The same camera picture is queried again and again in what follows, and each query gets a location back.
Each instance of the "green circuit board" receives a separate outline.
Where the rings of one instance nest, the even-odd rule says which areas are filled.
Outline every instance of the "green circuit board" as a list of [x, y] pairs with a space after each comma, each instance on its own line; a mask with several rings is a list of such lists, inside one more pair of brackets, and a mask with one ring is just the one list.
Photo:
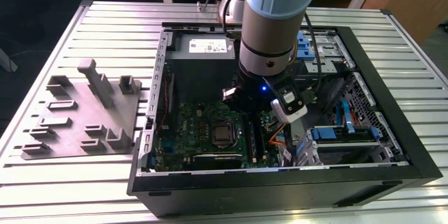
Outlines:
[[[213, 144], [211, 127], [213, 123], [230, 122], [233, 143], [229, 146], [218, 147]], [[271, 122], [267, 113], [259, 114], [259, 122], [263, 127]], [[277, 166], [277, 149], [267, 148], [265, 159], [258, 158], [255, 162], [249, 160], [246, 155], [246, 143], [242, 125], [242, 116], [230, 111], [227, 106], [221, 103], [182, 103], [178, 107], [175, 136], [173, 139], [161, 139], [158, 145], [170, 146], [169, 153], [161, 155], [158, 163], [159, 170], [182, 170], [182, 163], [187, 161], [187, 156], [193, 154], [239, 154], [242, 155], [241, 168], [274, 167]]]

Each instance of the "motherboard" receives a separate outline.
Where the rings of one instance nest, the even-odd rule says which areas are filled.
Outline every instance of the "motherboard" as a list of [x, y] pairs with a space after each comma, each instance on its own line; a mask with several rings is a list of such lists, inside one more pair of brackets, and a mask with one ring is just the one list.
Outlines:
[[[158, 138], [157, 164], [158, 171], [179, 171], [197, 169], [207, 165], [218, 165], [219, 161], [238, 168], [275, 167], [277, 149], [267, 146], [271, 135], [266, 126], [271, 124], [269, 113], [258, 114], [262, 128], [261, 138], [265, 146], [255, 150], [255, 143], [247, 143], [249, 129], [245, 127], [243, 115], [230, 111], [221, 103], [181, 103], [175, 119], [174, 134]], [[259, 157], [251, 151], [262, 152]]]

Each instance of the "white label sticker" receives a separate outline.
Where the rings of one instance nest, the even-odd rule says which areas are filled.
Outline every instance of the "white label sticker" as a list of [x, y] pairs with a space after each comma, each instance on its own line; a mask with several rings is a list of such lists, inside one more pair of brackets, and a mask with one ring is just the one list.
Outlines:
[[189, 41], [189, 52], [191, 53], [226, 52], [225, 39], [191, 39]]
[[286, 102], [286, 103], [290, 103], [290, 102], [295, 99], [295, 97], [294, 97], [294, 95], [293, 95], [291, 92], [283, 94], [283, 95], [282, 95], [282, 98], [285, 99], [285, 102]]
[[290, 161], [291, 154], [286, 151], [286, 149], [282, 151], [282, 156]]

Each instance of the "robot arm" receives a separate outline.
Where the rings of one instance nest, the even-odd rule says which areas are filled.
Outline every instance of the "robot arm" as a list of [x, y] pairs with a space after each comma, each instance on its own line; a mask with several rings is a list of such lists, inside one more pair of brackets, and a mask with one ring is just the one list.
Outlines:
[[299, 91], [285, 69], [294, 55], [309, 3], [310, 0], [245, 0], [243, 4], [238, 97], [250, 97], [251, 102], [258, 96], [258, 87], [266, 85], [273, 95], [270, 107], [281, 123], [290, 123], [306, 113]]

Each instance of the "slotted aluminum surface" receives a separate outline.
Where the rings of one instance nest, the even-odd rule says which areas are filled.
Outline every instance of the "slotted aluminum surface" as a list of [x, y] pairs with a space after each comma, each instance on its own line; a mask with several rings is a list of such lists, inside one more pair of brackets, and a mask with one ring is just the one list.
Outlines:
[[[109, 80], [130, 74], [142, 82], [135, 133], [143, 126], [161, 22], [214, 22], [215, 7], [190, 4], [93, 2], [79, 7], [0, 141], [0, 220], [11, 223], [117, 223], [157, 221], [126, 196], [130, 155], [23, 161], [15, 146], [29, 139], [50, 96], [47, 78], [83, 81], [75, 66], [94, 58]], [[187, 217], [197, 222], [303, 221], [305, 223], [442, 223], [448, 220], [448, 91], [443, 78], [377, 10], [309, 8], [313, 25], [349, 26], [435, 161], [443, 178], [401, 190], [361, 207]]]

